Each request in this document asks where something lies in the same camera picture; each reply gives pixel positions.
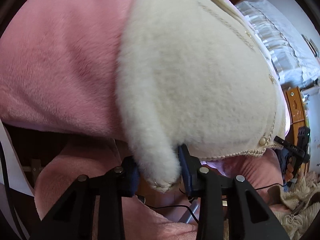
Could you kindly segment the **person's right hand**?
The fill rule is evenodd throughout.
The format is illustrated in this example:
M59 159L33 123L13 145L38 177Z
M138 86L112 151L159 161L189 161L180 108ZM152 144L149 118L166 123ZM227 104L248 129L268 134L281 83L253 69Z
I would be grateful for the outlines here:
M278 161L280 164L281 175L283 177L283 181L287 183L293 178L293 166L292 166L292 158L291 153L288 150L282 149L276 151Z

